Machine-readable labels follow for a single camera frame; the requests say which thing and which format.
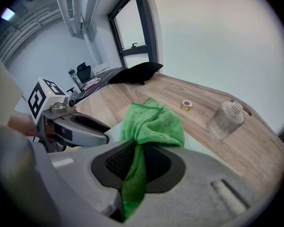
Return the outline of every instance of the tape roll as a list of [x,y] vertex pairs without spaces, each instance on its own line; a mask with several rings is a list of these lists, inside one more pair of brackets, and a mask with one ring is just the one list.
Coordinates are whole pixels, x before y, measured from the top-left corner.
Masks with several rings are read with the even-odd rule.
[[181,104],[181,109],[183,111],[189,111],[191,109],[192,103],[188,100],[183,100]]

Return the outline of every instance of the window frame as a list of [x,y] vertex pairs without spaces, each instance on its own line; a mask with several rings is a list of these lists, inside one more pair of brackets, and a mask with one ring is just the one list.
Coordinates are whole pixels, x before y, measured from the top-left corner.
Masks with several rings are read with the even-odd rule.
[[124,61],[124,57],[127,55],[135,54],[147,53],[150,62],[158,63],[156,34],[153,20],[151,17],[151,9],[147,0],[136,0],[145,45],[136,46],[127,50],[122,50],[122,44],[118,34],[117,25],[115,24],[115,17],[118,15],[121,9],[127,5],[129,1],[130,0],[119,0],[113,10],[107,15],[122,67],[127,68]]

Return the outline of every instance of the desk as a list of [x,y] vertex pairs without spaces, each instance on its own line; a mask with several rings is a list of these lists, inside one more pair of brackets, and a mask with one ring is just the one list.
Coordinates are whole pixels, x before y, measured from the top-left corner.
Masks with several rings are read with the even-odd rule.
[[[77,105],[79,112],[110,127],[121,122],[132,102],[149,97],[176,112],[184,131],[230,165],[261,196],[275,190],[284,176],[284,144],[261,117],[246,103],[230,94],[157,73],[145,85],[113,84]],[[182,100],[192,102],[182,111]],[[206,124],[223,101],[236,100],[245,113],[244,124],[223,141],[210,136]]]
[[84,98],[88,97],[89,95],[93,94],[94,92],[100,90],[101,88],[105,87],[108,84],[108,81],[116,74],[118,74],[120,71],[124,70],[124,68],[114,68],[107,71],[104,71],[102,73],[99,73],[98,75],[90,78],[88,81],[92,80],[93,78],[100,78],[101,80],[88,88],[87,90],[83,90],[80,93],[77,93],[76,91],[72,93],[71,99],[75,100],[75,103],[80,102]]

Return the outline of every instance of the gray plastic surface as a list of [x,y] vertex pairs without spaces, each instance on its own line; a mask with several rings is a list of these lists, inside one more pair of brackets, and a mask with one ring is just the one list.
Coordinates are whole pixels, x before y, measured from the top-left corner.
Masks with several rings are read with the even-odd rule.
[[63,116],[66,116],[68,114],[73,114],[75,113],[77,110],[74,110],[73,112],[62,112],[62,113],[53,113],[50,109],[48,110],[44,110],[42,112],[42,114],[48,118],[48,119],[51,119],[51,120],[54,120],[54,119],[58,119],[60,117],[63,117]]
[[110,216],[121,206],[120,194],[117,189],[104,187],[91,171],[92,160],[127,140],[114,142],[93,148],[82,148],[77,151],[51,153],[49,157],[52,162],[61,162],[72,159],[73,163],[57,167],[64,181],[91,207]]
[[65,115],[63,119],[58,118],[54,120],[55,124],[58,124],[72,132],[72,140],[68,140],[62,135],[59,135],[60,137],[69,144],[77,146],[94,147],[105,145],[107,143],[107,136],[105,134],[96,130],[91,130],[71,121],[71,117],[74,115],[77,115],[77,113]]
[[[39,143],[36,145],[46,155],[44,147]],[[8,127],[0,128],[2,192],[31,220],[42,226],[59,226],[61,219],[58,208],[38,169],[36,155],[28,138]]]
[[44,185],[58,209],[58,218],[62,227],[122,226],[117,221],[96,211],[88,199],[80,196],[79,191],[69,187],[52,165],[48,154],[39,143],[33,143],[36,156],[36,170],[40,173]]
[[238,175],[214,158],[179,147],[165,147],[181,157],[186,172],[169,192],[145,194],[136,212],[126,221],[129,226],[215,227],[236,217],[211,186],[225,180],[249,205],[257,194]]

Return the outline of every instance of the plastic bottle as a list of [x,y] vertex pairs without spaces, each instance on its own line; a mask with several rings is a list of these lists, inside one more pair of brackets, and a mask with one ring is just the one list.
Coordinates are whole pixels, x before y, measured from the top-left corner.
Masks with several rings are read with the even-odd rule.
[[70,75],[71,79],[77,84],[77,86],[82,89],[83,88],[83,84],[80,81],[80,79],[78,78],[75,70],[73,68],[70,68],[70,70],[68,71],[68,74]]
[[244,120],[241,104],[225,101],[207,124],[207,129],[211,135],[222,140],[237,130]]

